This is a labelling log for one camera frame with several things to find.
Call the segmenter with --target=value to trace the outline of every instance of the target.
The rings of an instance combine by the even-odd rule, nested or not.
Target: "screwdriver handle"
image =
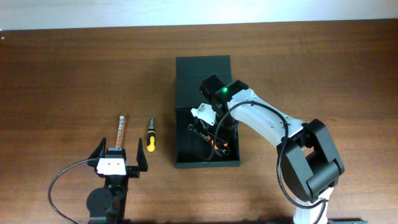
[[[148,129],[147,136],[147,149],[149,152],[153,152],[155,150],[155,129]]]

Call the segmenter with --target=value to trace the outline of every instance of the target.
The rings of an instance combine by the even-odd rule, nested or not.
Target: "white wall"
[[[0,0],[3,30],[393,17],[398,0]]]

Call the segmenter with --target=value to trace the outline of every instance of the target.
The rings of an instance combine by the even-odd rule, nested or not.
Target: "screwdriver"
[[[154,118],[150,119],[150,125],[148,129],[147,136],[147,149],[149,152],[153,152],[155,150],[155,125]]]

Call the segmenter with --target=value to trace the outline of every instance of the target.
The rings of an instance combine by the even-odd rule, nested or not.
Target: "black box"
[[[218,157],[215,154],[211,161],[203,161],[197,153],[207,157],[210,155],[211,146],[206,141],[196,138],[197,134],[192,137],[192,132],[188,129],[188,125],[193,123],[191,109],[198,108],[201,103],[209,103],[199,90],[202,80],[215,74],[224,84],[232,82],[229,55],[177,57],[176,66],[176,168],[239,166],[241,159],[238,138],[229,143],[231,153],[228,156]]]

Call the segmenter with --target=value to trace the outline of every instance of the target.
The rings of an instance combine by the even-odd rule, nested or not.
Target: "wooden table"
[[[230,55],[233,77],[281,111],[328,126],[346,172],[330,218],[398,223],[398,21],[6,31],[0,40],[0,223],[66,223],[47,188],[112,146],[127,116],[127,164],[155,118],[149,172],[132,179],[126,218],[209,222],[292,216],[276,150],[240,124],[242,165],[174,168],[175,58]],[[80,223],[103,185],[88,166],[67,172],[53,200]]]

